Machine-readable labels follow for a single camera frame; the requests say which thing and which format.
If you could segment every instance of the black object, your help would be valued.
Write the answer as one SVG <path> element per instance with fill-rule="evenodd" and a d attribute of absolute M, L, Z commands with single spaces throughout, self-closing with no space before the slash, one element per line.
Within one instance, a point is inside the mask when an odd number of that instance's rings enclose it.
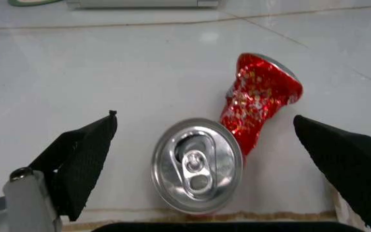
<path fill-rule="evenodd" d="M 29 167 L 44 173 L 60 215 L 75 221 L 101 173 L 117 130 L 116 111 L 78 130 L 61 134 Z"/>
<path fill-rule="evenodd" d="M 371 137 L 299 115 L 293 123 L 316 166 L 371 227 Z"/>
<path fill-rule="evenodd" d="M 336 222 L 116 223 L 93 232 L 361 232 Z"/>

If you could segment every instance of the pull tab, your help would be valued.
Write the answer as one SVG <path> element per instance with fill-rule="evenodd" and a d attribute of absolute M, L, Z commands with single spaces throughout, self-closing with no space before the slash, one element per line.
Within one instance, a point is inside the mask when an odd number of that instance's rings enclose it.
<path fill-rule="evenodd" d="M 204 153 L 190 150 L 184 154 L 181 164 L 186 191 L 198 197 L 212 188 L 213 176 Z"/>

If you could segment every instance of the crumpled red can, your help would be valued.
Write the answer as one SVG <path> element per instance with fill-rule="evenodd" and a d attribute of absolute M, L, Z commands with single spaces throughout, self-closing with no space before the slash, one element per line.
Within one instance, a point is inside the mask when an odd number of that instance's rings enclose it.
<path fill-rule="evenodd" d="M 244 158 L 256 146 L 264 122 L 282 106 L 297 102 L 302 92 L 295 75 L 274 59 L 250 53 L 239 56 L 220 122 L 233 133 Z"/>

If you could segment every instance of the silver can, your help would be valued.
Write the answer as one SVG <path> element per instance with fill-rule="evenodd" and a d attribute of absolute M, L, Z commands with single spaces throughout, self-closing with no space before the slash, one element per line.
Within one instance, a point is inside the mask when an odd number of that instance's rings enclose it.
<path fill-rule="evenodd" d="M 154 150 L 151 175 L 162 199 L 187 214 L 223 207 L 243 173 L 243 156 L 234 136 L 203 118 L 169 128 Z"/>

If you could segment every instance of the gray device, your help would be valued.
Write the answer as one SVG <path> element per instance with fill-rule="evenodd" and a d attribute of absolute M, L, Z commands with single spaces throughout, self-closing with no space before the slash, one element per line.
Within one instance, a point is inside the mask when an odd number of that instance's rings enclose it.
<path fill-rule="evenodd" d="M 219 0 L 67 0 L 71 9 L 110 7 L 216 7 Z"/>

